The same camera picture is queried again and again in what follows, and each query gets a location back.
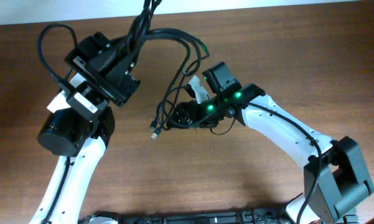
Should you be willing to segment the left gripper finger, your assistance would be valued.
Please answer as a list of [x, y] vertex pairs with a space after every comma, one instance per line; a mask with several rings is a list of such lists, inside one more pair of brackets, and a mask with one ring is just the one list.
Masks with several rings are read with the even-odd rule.
[[106, 74], [105, 79], [109, 84], [120, 84], [125, 75], [131, 70], [131, 64], [136, 64], [138, 59], [139, 49], [134, 49], [130, 52], [123, 51], [116, 57], [115, 64], [110, 68]]
[[126, 69], [130, 66], [131, 62], [123, 62], [128, 54], [125, 40], [119, 41], [109, 48], [100, 48], [99, 45], [90, 42], [86, 48], [86, 70], [88, 73], [108, 73], [117, 65], [125, 64]]

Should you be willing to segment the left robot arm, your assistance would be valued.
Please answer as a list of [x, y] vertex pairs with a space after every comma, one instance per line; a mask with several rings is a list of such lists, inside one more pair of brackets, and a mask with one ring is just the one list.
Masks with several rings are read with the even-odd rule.
[[123, 106], [140, 85], [131, 75], [139, 49], [127, 37], [109, 40], [97, 32], [75, 45], [65, 61], [73, 78], [55, 75], [59, 91], [38, 143], [58, 156], [32, 223], [77, 223], [88, 184], [115, 130], [110, 103]]

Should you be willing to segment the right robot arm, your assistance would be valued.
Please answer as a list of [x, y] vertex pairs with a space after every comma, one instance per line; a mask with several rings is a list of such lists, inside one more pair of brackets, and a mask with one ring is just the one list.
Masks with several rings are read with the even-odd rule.
[[304, 192], [284, 212], [291, 223], [337, 223], [374, 193], [374, 185], [356, 141], [322, 134], [283, 110], [255, 84], [242, 86], [225, 62], [203, 72], [214, 97], [193, 76], [185, 89], [193, 98], [172, 107], [170, 128], [213, 129], [231, 118], [282, 149], [303, 170]]

